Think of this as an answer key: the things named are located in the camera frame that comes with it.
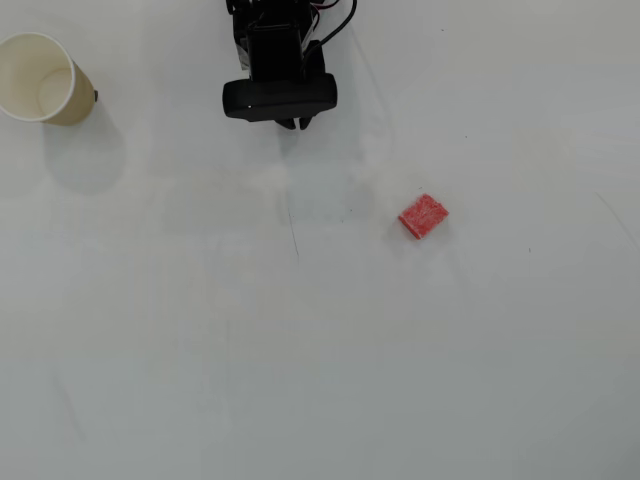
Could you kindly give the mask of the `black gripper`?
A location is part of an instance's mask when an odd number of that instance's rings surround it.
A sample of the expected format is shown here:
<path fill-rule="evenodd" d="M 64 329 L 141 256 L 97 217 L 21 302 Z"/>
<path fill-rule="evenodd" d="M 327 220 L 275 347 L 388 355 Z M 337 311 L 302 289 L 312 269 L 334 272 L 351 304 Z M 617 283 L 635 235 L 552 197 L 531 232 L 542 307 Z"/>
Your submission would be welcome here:
<path fill-rule="evenodd" d="M 238 22 L 238 57 L 247 78 L 252 82 L 298 79 L 306 48 L 316 44 L 311 40 L 315 27 L 315 20 Z M 299 118 L 299 129 L 305 131 L 312 120 Z M 276 123 L 287 130 L 297 129 L 294 118 Z"/>

